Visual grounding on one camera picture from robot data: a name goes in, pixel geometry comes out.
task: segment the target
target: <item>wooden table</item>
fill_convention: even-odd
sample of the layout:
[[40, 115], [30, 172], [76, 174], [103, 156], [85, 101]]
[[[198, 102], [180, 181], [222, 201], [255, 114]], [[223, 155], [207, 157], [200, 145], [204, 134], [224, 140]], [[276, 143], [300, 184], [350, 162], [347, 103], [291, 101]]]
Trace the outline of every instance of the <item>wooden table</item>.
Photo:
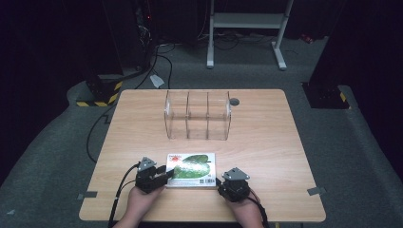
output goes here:
[[[325, 211], [290, 107], [279, 89], [228, 89], [232, 120], [227, 141], [169, 140], [163, 118], [166, 90], [122, 92], [96, 164], [80, 218], [108, 220], [125, 172], [143, 157], [158, 165], [169, 153], [216, 153], [217, 175], [238, 167], [247, 173], [251, 188], [266, 208], [269, 221], [323, 221]], [[133, 170], [127, 181], [135, 179]], [[125, 212], [127, 194], [121, 194], [115, 219]], [[165, 189], [145, 221], [235, 221], [217, 190]]]

